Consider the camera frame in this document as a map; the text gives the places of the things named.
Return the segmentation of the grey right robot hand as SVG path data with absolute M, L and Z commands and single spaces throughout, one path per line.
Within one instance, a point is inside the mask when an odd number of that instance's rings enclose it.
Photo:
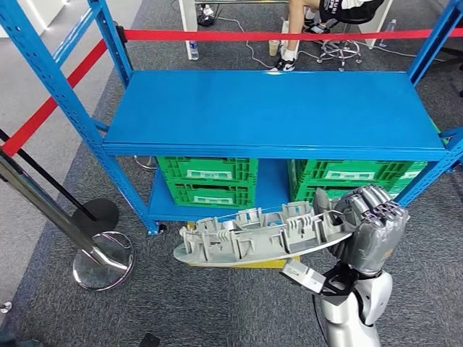
M 332 255 L 366 276 L 381 272 L 409 219 L 407 209 L 375 184 L 353 189 L 338 202 L 332 202 L 326 191 L 317 188 L 312 207 L 315 214 L 321 215 L 322 229 L 326 234 L 349 234 L 329 247 Z

